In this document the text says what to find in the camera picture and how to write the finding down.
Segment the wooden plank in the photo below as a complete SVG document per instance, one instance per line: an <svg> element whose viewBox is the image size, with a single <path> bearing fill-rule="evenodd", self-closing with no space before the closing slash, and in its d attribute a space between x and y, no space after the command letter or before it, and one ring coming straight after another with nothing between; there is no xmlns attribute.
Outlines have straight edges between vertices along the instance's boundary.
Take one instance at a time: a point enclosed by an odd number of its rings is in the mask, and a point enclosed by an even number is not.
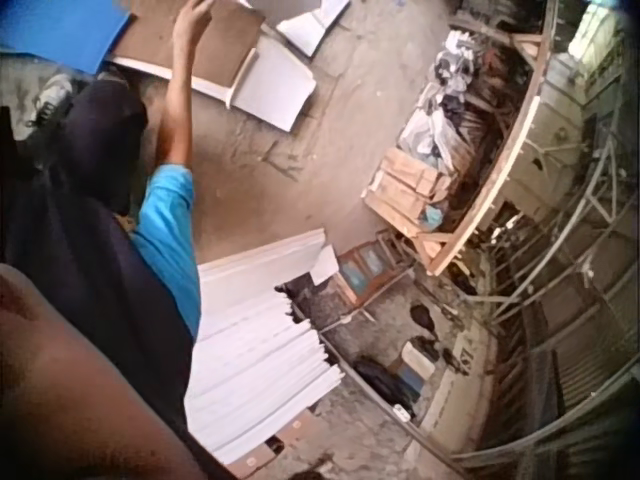
<svg viewBox="0 0 640 480"><path fill-rule="evenodd" d="M433 196L431 197L431 202L437 203L447 198L447 195L449 195L450 186L451 177L448 175L440 175L440 178L438 178L435 186L433 187Z"/></svg>
<svg viewBox="0 0 640 480"><path fill-rule="evenodd" d="M434 275L440 275L464 246L467 239L474 232L478 223L480 223L482 217L491 206L494 198L496 198L500 192L502 184L507 179L509 171L516 161L518 152L522 148L522 144L524 143L524 139L527 136L527 132L531 127L531 122L540 103L538 90L544 79L545 67L549 60L557 13L557 0L548 0L544 19L544 38L540 44L540 53L536 59L536 68L531 76L527 94L522 102L518 117L511 128L511 133L507 141L502 145L498 158L493 163L491 173L474 200L473 205L456 228L454 238L445 245L429 265L428 270Z"/></svg>
<svg viewBox="0 0 640 480"><path fill-rule="evenodd" d="M375 192L368 191L364 197L364 203L389 222L405 237L415 238L418 233L424 231L418 223L404 216L398 210L382 200L375 194Z"/></svg>
<svg viewBox="0 0 640 480"><path fill-rule="evenodd" d="M445 232L420 233L418 234L418 238L425 242L447 243L453 238L453 233L445 233Z"/></svg>
<svg viewBox="0 0 640 480"><path fill-rule="evenodd" d="M413 240L413 246L416 247L418 255L420 255L420 259L427 269L433 262L433 259L440 253L440 250L442 250L439 243L424 240L422 236L418 236L418 238Z"/></svg>
<svg viewBox="0 0 640 480"><path fill-rule="evenodd" d="M372 190L407 217L417 219L424 211L427 201L388 173L380 172L380 174Z"/></svg>
<svg viewBox="0 0 640 480"><path fill-rule="evenodd" d="M380 168L415 189L426 165L402 150L390 148L382 159Z"/></svg>
<svg viewBox="0 0 640 480"><path fill-rule="evenodd" d="M425 197L430 197L434 191L436 186L436 182L438 181L438 170L429 165L425 165L424 172L422 173L422 178L416 187L416 191L420 195L424 195Z"/></svg>
<svg viewBox="0 0 640 480"><path fill-rule="evenodd" d="M496 42L511 46L511 37L507 32L492 28L471 17L462 17L459 15L450 17L449 26L462 30L469 30L470 32L482 33Z"/></svg>

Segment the cardboard scrap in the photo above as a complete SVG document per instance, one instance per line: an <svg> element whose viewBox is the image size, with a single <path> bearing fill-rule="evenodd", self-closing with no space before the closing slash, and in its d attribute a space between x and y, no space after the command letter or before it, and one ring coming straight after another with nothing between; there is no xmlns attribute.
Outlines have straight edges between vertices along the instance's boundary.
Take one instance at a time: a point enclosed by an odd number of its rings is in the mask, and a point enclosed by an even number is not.
<svg viewBox="0 0 640 480"><path fill-rule="evenodd" d="M171 68L171 35L182 1L128 0L135 16L115 44L112 55ZM211 7L211 24L198 44L193 75L222 87L233 86L240 67L254 49L264 17L237 2Z"/></svg>

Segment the scrap material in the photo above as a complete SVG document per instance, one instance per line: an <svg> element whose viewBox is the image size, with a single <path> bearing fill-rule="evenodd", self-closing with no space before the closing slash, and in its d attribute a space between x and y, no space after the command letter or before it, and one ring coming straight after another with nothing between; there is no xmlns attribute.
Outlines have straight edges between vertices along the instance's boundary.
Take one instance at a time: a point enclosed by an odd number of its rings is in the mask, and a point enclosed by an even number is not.
<svg viewBox="0 0 640 480"><path fill-rule="evenodd" d="M264 15L266 22L275 27L284 20L299 17L320 8L322 0L239 0Z"/></svg>
<svg viewBox="0 0 640 480"><path fill-rule="evenodd" d="M291 301L274 290L313 269L325 241L314 230L198 267L202 320L185 408L191 433L226 465L340 383L309 320L294 323Z"/></svg>
<svg viewBox="0 0 640 480"><path fill-rule="evenodd" d="M316 10L281 22L276 29L298 50L312 56L349 0L322 0Z"/></svg>
<svg viewBox="0 0 640 480"><path fill-rule="evenodd" d="M364 196L365 204L409 238L427 265L446 243L447 234L431 234L443 219L442 201L451 178L406 153L387 151Z"/></svg>
<svg viewBox="0 0 640 480"><path fill-rule="evenodd" d="M192 88L227 105L237 107L285 132L291 131L307 98L316 87L309 70L276 40L261 34L255 55L250 53L231 88L206 79L193 77ZM171 69L132 60L112 57L111 61L169 80Z"/></svg>
<svg viewBox="0 0 640 480"><path fill-rule="evenodd" d="M206 278L202 289L211 292ZM191 433L224 464L340 383L343 374L326 362L309 320L296 324L290 312L286 295L271 291L202 318L185 408Z"/></svg>
<svg viewBox="0 0 640 480"><path fill-rule="evenodd" d="M128 18L113 0L4 0L0 45L95 74Z"/></svg>
<svg viewBox="0 0 640 480"><path fill-rule="evenodd" d="M173 24L183 2L130 0L135 19L112 55L171 68ZM235 2L215 2L211 24L198 45L193 75L229 88L260 36L264 17Z"/></svg>

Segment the trash pile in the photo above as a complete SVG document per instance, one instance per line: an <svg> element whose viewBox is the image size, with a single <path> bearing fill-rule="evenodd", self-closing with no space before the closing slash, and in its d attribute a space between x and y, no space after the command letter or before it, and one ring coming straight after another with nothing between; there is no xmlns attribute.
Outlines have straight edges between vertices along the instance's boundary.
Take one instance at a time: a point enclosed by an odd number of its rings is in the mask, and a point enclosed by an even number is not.
<svg viewBox="0 0 640 480"><path fill-rule="evenodd" d="M398 141L402 150L449 177L453 185L469 169L475 152L460 130L468 115L464 94L476 70L473 46L468 33L450 32L436 57L436 81L427 84ZM420 220L434 230L447 209L447 199L439 199L427 205Z"/></svg>

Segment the concrete floor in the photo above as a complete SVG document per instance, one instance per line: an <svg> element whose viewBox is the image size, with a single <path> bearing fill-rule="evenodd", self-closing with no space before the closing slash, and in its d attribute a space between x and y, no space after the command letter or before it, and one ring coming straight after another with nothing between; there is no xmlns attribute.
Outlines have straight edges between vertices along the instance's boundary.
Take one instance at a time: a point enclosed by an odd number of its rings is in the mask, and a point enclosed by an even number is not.
<svg viewBox="0 0 640 480"><path fill-rule="evenodd" d="M360 194L426 83L448 32L446 14L444 0L352 0L305 60L318 86L291 134L194 93L198 261L318 227L338 252L370 240L382 223ZM13 107L18 134L33 96L56 70L3 58L1 100ZM149 109L142 152L149 164L166 82L145 76L139 88Z"/></svg>

